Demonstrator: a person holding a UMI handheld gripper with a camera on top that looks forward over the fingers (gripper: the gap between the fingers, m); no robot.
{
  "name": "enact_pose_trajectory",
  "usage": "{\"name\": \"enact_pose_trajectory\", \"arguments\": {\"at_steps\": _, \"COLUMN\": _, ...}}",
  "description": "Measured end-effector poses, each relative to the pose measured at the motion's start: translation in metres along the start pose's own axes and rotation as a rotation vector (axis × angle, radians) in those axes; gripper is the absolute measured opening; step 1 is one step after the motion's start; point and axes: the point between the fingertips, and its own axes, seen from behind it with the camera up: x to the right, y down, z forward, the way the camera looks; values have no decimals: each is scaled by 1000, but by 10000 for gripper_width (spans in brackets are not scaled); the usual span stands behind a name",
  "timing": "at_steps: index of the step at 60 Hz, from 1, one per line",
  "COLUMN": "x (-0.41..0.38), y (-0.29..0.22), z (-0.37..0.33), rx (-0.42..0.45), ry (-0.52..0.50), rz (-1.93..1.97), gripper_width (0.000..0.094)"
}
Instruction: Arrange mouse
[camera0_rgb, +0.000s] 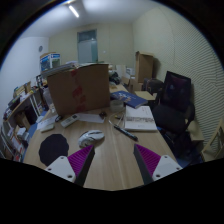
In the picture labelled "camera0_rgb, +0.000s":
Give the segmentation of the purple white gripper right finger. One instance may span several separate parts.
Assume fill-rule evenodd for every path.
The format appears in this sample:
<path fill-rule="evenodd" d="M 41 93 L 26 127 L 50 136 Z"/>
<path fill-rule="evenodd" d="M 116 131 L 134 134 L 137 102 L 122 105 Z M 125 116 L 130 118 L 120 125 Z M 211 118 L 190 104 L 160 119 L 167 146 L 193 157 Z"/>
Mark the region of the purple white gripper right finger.
<path fill-rule="evenodd" d="M 138 144 L 134 145 L 134 156 L 145 185 L 182 169 L 170 156 L 160 156 Z"/>

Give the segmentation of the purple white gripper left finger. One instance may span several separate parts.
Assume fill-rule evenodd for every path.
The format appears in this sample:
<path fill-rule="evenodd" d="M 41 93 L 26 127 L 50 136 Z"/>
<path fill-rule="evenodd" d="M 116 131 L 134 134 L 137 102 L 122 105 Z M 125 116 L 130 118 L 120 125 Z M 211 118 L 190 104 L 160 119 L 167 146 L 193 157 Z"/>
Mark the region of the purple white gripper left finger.
<path fill-rule="evenodd" d="M 68 157 L 59 156 L 46 168 L 46 171 L 83 186 L 94 155 L 94 146 L 89 145 Z"/>

